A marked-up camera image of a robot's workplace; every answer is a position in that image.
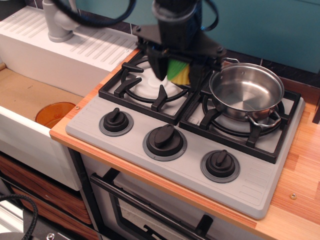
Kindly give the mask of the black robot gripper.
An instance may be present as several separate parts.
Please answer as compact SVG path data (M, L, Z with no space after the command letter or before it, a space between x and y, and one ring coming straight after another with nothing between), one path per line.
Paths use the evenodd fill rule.
M225 48L209 38L196 17L138 25L133 29L138 48L148 57L155 76L163 81L170 59L190 63L190 89L197 90L210 70L220 69Z

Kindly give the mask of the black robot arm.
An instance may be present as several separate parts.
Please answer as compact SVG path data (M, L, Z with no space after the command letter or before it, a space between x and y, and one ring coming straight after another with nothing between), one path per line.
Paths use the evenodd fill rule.
M201 87L210 70L221 70L226 49L206 35L218 25L219 13L213 1L206 3L215 14L207 27L202 25L202 1L155 0L151 10L157 24L133 29L138 37L137 47L147 55L159 80L169 77L171 60L189 66L188 85L193 92Z

